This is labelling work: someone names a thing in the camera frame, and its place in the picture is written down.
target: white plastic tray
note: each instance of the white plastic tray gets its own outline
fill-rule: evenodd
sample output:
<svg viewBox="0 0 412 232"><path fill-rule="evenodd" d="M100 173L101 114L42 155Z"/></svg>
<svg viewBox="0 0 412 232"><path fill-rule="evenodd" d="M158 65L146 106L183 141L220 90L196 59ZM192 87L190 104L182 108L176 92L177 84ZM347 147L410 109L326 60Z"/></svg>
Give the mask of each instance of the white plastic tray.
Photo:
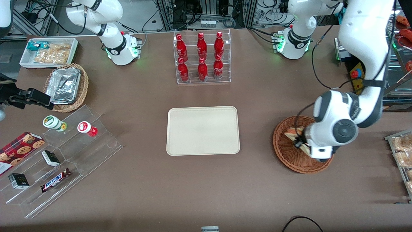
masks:
<svg viewBox="0 0 412 232"><path fill-rule="evenodd" d="M67 37L67 38L34 38L29 39L27 43L31 41L39 41L39 42L50 42L50 43L68 43L71 44L72 47L70 48L69 57L67 58L66 64L71 64L72 60L75 56L76 48L78 41L75 38ZM26 69L49 69L49 68L56 68L63 66L64 64L39 64L34 62L34 58L36 57L37 51L31 51L25 49L23 55L20 59L20 65Z"/></svg>
<svg viewBox="0 0 412 232"><path fill-rule="evenodd" d="M173 108L169 111L167 154L236 154L239 150L239 126L235 107Z"/></svg>

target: wicker basket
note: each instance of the wicker basket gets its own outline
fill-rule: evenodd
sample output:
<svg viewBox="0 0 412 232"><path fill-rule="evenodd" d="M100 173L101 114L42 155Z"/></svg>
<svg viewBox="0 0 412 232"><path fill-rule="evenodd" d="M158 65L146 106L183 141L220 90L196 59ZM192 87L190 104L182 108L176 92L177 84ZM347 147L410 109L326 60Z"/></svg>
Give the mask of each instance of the wicker basket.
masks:
<svg viewBox="0 0 412 232"><path fill-rule="evenodd" d="M87 95L87 88L89 87L89 78L87 77L87 73L84 69L78 64L67 64L57 69L68 69L68 68L77 68L82 72L80 77L79 89L77 91L76 101L70 105L54 105L53 110L58 111L61 113L67 113L79 108L86 98ZM46 92L47 86L49 85L50 77L52 74L49 75L49 78L46 80L46 84L44 85L43 92Z"/></svg>
<svg viewBox="0 0 412 232"><path fill-rule="evenodd" d="M301 149L296 148L293 141L284 135L286 130L295 126L295 118L295 116L286 118L276 126L273 133L273 147L276 155L288 168L299 173L318 173L325 170L331 163L333 156L325 163L318 162L306 155ZM314 122L313 118L299 116L297 125L306 127Z"/></svg>

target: acrylic bottle rack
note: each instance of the acrylic bottle rack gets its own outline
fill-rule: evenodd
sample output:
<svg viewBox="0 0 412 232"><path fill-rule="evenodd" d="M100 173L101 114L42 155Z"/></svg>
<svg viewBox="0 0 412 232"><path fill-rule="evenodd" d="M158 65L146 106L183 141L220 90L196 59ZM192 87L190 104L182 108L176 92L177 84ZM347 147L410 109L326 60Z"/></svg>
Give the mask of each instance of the acrylic bottle rack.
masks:
<svg viewBox="0 0 412 232"><path fill-rule="evenodd" d="M224 53L222 57L223 62L223 77L220 80L216 80L213 78L213 63L215 62L215 41L216 41L216 33L221 31L223 33L223 41L224 41ZM197 67L199 65L199 55L197 54L197 34L199 32L204 33L204 39L207 44L207 59L206 65L208 67L208 80L206 82L201 82L199 80L198 70ZM185 62L187 65L187 69L189 71L189 81L183 82L179 76L178 71L178 53L176 49L176 35L181 34L182 39L186 44L187 48L187 57L188 60ZM230 82L232 80L231 77L231 38L230 38L230 30L206 30L206 31L179 31L178 33L174 33L173 37L173 49L175 54L175 66L176 66L176 79L178 84L194 84L194 83L222 83L222 82Z"/></svg>
<svg viewBox="0 0 412 232"><path fill-rule="evenodd" d="M123 146L106 130L99 118L98 113L84 105L63 119L67 123L66 130L57 132L50 129L44 133L47 143L0 177L0 191L6 203L20 205L25 218L33 218L119 151ZM78 132L77 125L81 121L90 122L98 129L98 134L90 137ZM60 165L47 165L41 154L44 150L54 152ZM69 168L71 175L42 193L40 186L66 168ZM14 189L8 178L11 173L24 174L30 187Z"/></svg>

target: coca-cola bottle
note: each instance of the coca-cola bottle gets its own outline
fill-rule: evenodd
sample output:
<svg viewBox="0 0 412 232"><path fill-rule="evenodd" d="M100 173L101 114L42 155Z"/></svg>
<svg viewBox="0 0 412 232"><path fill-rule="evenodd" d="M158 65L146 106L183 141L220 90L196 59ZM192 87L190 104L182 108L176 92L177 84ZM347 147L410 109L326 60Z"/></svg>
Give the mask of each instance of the coca-cola bottle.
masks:
<svg viewBox="0 0 412 232"><path fill-rule="evenodd" d="M197 34L197 53L199 54L200 58L204 58L206 59L207 56L207 45L204 39L204 35L202 32L199 32L199 34Z"/></svg>
<svg viewBox="0 0 412 232"><path fill-rule="evenodd" d="M178 59L178 71L179 71L179 75L180 75L180 79L183 82L188 82L189 81L189 72L187 70L187 66L184 63L183 58L179 57Z"/></svg>
<svg viewBox="0 0 412 232"><path fill-rule="evenodd" d="M213 63L213 78L216 80L222 79L223 75L223 62L222 57L217 54L215 56L215 62Z"/></svg>
<svg viewBox="0 0 412 232"><path fill-rule="evenodd" d="M207 66L205 64L204 58L199 58L199 66L197 67L197 70L199 72L199 80L201 82L206 82L207 81Z"/></svg>
<svg viewBox="0 0 412 232"><path fill-rule="evenodd" d="M178 41L176 44L176 49L178 51L179 57L183 58L183 61L187 61L187 49L186 49L186 44L182 40L182 35L177 34L176 35L176 40Z"/></svg>
<svg viewBox="0 0 412 232"><path fill-rule="evenodd" d="M223 57L223 46L225 45L223 39L223 33L221 31L218 31L216 33L216 41L215 41L215 57L216 55L220 55L220 57Z"/></svg>

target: small black box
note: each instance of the small black box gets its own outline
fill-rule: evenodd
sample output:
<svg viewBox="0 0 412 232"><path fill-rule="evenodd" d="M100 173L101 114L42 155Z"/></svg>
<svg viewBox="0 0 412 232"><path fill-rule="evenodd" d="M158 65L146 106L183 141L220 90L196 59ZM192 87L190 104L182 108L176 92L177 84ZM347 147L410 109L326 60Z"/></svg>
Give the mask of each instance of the small black box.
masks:
<svg viewBox="0 0 412 232"><path fill-rule="evenodd" d="M57 159L56 155L51 151L42 151L42 156L48 165L56 167L60 164L60 161Z"/></svg>
<svg viewBox="0 0 412 232"><path fill-rule="evenodd" d="M15 189L27 189L30 187L24 174L12 173L9 175L9 180Z"/></svg>

